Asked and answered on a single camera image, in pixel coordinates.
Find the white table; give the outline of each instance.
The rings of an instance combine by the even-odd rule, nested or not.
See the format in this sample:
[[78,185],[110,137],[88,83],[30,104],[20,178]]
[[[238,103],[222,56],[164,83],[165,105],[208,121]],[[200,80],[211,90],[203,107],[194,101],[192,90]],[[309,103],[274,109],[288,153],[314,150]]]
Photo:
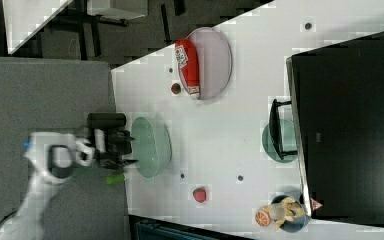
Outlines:
[[3,0],[8,54],[13,54],[73,0]]
[[[310,31],[304,30],[307,22]],[[277,0],[215,29],[233,54],[230,83],[217,99],[196,102],[184,90],[171,94],[172,83],[179,82],[173,45],[112,71],[117,111],[127,114],[128,126],[137,112],[156,114],[173,148],[168,169],[154,179],[128,169],[129,214],[254,239],[384,238],[384,229],[366,226],[312,220],[289,234],[254,222],[256,210],[275,195],[300,189],[298,163],[270,160],[261,145],[272,100],[289,96],[285,60],[384,31],[384,1]],[[209,189],[205,204],[192,197],[199,185]]]

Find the white plate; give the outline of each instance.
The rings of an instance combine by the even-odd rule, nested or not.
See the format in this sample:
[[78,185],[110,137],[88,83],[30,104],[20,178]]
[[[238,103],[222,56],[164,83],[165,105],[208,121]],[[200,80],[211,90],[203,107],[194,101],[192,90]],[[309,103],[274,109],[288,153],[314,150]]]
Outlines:
[[[219,95],[230,79],[232,53],[222,33],[212,28],[199,28],[187,37],[196,47],[199,64],[199,100],[211,99]],[[188,91],[185,78],[179,69],[180,80]]]

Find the green plate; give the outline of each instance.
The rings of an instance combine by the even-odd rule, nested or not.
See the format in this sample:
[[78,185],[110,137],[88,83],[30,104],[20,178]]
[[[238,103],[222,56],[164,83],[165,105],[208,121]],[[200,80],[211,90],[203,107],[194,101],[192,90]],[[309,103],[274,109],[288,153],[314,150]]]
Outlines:
[[[297,150],[294,123],[290,120],[280,119],[280,127],[282,131],[283,151]],[[264,128],[262,140],[264,150],[273,160],[280,163],[288,163],[297,159],[297,155],[285,156],[283,157],[283,160],[279,157],[273,146],[268,125]]]
[[132,151],[139,173],[152,178],[164,170],[171,161],[171,145],[164,124],[138,117],[132,125]]

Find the gray partition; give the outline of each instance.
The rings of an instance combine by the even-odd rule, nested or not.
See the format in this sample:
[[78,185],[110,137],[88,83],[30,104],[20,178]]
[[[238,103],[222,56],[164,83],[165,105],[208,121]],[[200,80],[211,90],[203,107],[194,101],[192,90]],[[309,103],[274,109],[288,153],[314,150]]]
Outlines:
[[[115,112],[110,78],[102,62],[0,58],[0,220],[18,209],[27,192],[23,155],[29,133],[73,132],[90,112]],[[46,239],[122,238],[124,184],[105,185],[105,174],[95,169],[51,202]]]

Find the white cabinet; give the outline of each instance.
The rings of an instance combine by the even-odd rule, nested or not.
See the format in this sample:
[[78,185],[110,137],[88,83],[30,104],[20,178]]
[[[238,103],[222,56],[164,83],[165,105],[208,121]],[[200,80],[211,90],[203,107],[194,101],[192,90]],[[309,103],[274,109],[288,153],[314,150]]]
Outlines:
[[121,20],[148,15],[148,0],[87,0],[87,13]]

